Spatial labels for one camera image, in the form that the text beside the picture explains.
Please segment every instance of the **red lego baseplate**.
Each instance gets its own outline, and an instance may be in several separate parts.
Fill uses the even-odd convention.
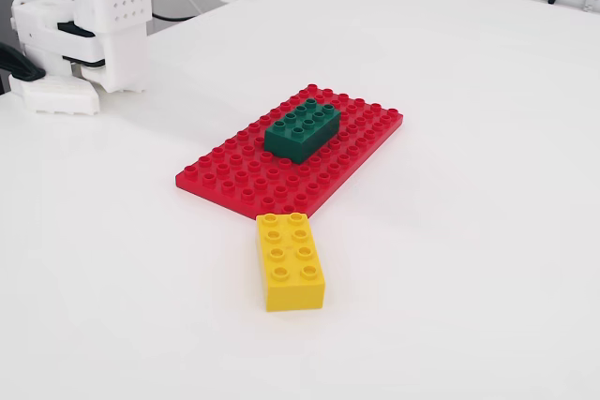
[[[265,152],[264,131],[311,97],[341,111],[338,134],[300,165]],[[187,166],[175,183],[251,219],[266,213],[311,216],[402,125],[402,119],[398,110],[310,84]]]

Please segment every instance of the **lego stud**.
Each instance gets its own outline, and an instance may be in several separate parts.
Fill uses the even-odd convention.
[[[245,170],[239,170],[235,173],[235,182],[242,185],[248,182],[248,173]]]
[[[300,184],[300,178],[297,175],[288,175],[285,180],[285,184],[289,187],[298,187]]]
[[[262,163],[270,163],[273,159],[273,154],[271,152],[262,152],[261,153],[261,162]]]
[[[288,188],[281,185],[275,186],[275,190],[273,192],[275,193],[275,197],[278,199],[285,199],[288,195]]]
[[[319,193],[319,185],[317,185],[314,182],[309,183],[307,185],[307,193],[310,194],[311,196],[318,194]]]
[[[225,140],[225,148],[228,150],[234,150],[237,147],[237,142],[233,138]]]
[[[262,217],[262,223],[267,227],[274,227],[278,224],[278,217],[273,213],[269,213],[268,215],[264,215]]]
[[[321,159],[323,161],[327,161],[327,160],[329,160],[329,157],[331,156],[331,149],[329,147],[323,147],[319,151],[319,155],[321,156]]]
[[[336,150],[339,150],[340,147],[341,147],[341,142],[339,140],[336,140],[335,138],[333,138],[332,140],[329,140],[329,148],[331,150],[333,150],[334,152]]]
[[[198,180],[198,170],[193,166],[186,166],[184,168],[184,176],[188,180]]]
[[[250,172],[258,172],[261,170],[261,163],[259,163],[258,161],[250,161],[249,163],[247,163],[247,169]]]
[[[317,177],[317,181],[321,185],[329,185],[330,180],[331,180],[331,177],[329,176],[328,173],[325,173],[325,172],[320,173],[319,176]]]
[[[315,266],[305,266],[302,268],[300,275],[306,280],[314,280],[317,277],[317,268]]]
[[[266,239],[271,244],[278,243],[279,241],[281,241],[281,233],[279,233],[277,230],[268,231],[264,239]]]
[[[292,225],[302,225],[302,223],[304,222],[304,216],[301,215],[300,213],[292,213],[289,217],[288,217],[288,221],[292,224]]]
[[[300,105],[293,112],[298,117],[304,117],[307,115],[307,107],[305,107],[304,105]]]
[[[337,157],[337,162],[340,166],[348,166],[350,164],[350,156],[342,154]]]
[[[221,163],[217,166],[217,175],[227,175],[229,173],[229,164]]]
[[[331,174],[332,177],[335,177],[339,174],[339,164],[331,163],[327,166],[327,171]]]
[[[275,124],[273,125],[273,131],[275,131],[276,133],[285,133],[285,122],[283,121],[277,121],[275,122]]]
[[[304,137],[304,129],[300,128],[299,126],[295,126],[292,129],[292,138],[301,140],[303,137]]]
[[[198,166],[203,169],[210,168],[212,162],[213,160],[210,156],[201,156],[198,158]]]
[[[307,195],[300,193],[300,194],[296,194],[296,197],[293,199],[293,202],[295,203],[295,205],[297,207],[302,208],[302,207],[305,207],[308,205],[307,200],[308,200]]]
[[[295,230],[292,233],[292,239],[299,243],[303,243],[306,239],[308,239],[308,233],[306,233],[304,230]]]
[[[298,175],[302,178],[306,178],[310,175],[310,167],[306,165],[302,165],[298,168]]]
[[[272,248],[271,251],[269,252],[269,259],[272,261],[283,261],[283,259],[285,258],[285,254],[283,253],[283,250],[281,250],[280,248]]]
[[[214,187],[217,182],[217,177],[214,173],[206,173],[202,178],[202,184],[206,187]]]
[[[283,119],[283,122],[286,124],[295,124],[296,123],[296,115],[293,112],[288,112]]]
[[[213,159],[215,161],[219,161],[225,156],[225,151],[221,147],[215,147],[211,154],[213,155]]]
[[[281,158],[278,165],[281,170],[288,170],[292,168],[292,161],[289,158]]]
[[[307,107],[307,110],[309,111],[315,110],[317,108],[317,100],[310,98],[305,102],[304,106]]]
[[[254,155],[254,146],[245,145],[242,147],[242,155],[243,156],[253,156]]]
[[[271,276],[277,281],[285,281],[290,277],[290,273],[285,267],[276,267],[271,271]]]
[[[229,164],[232,166],[240,166],[244,159],[239,154],[233,154],[229,157]]]
[[[359,149],[355,145],[351,145],[346,149],[346,153],[350,156],[357,156],[358,152],[359,152]]]
[[[313,252],[312,248],[310,248],[310,247],[300,247],[298,249],[298,251],[296,252],[296,257],[298,259],[303,259],[304,261],[307,261],[314,256],[315,256],[315,252]]]
[[[264,191],[267,186],[268,183],[266,183],[266,180],[264,180],[263,178],[257,178],[256,180],[254,180],[254,189],[256,189],[257,191]]]
[[[261,206],[268,210],[275,206],[275,201],[272,197],[265,197],[261,200]]]
[[[269,180],[276,180],[277,178],[279,178],[279,169],[277,169],[277,168],[270,168],[266,172],[266,178],[268,178]]]
[[[225,194],[231,194],[235,190],[235,185],[231,180],[225,180],[221,185],[221,189]]]
[[[252,203],[254,201],[254,191],[247,187],[242,191],[242,201]]]
[[[321,159],[318,156],[313,155],[308,159],[308,164],[311,168],[318,168],[321,166]]]

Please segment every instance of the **yellow lego brick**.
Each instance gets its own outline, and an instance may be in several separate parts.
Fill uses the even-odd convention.
[[[256,223],[266,310],[323,307],[325,279],[307,215],[259,215]]]

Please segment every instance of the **white tabletop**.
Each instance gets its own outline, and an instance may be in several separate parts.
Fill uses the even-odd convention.
[[[95,117],[0,97],[0,398],[597,399],[598,30],[241,0]],[[266,313],[254,222],[174,176],[311,82],[405,120],[311,218],[323,309]]]

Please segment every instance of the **toy brick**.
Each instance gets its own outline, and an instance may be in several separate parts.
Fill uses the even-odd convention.
[[[339,116],[340,112],[332,104],[320,105],[309,98],[266,129],[264,150],[302,164],[336,136]]]
[[[307,215],[259,215],[256,223],[266,310],[323,307],[325,279]]]
[[[338,134],[300,165],[265,152],[265,130],[310,97],[340,111]],[[311,217],[402,120],[398,110],[385,110],[377,103],[369,105],[362,98],[336,95],[311,84],[185,167],[175,182],[251,219],[293,212]]]

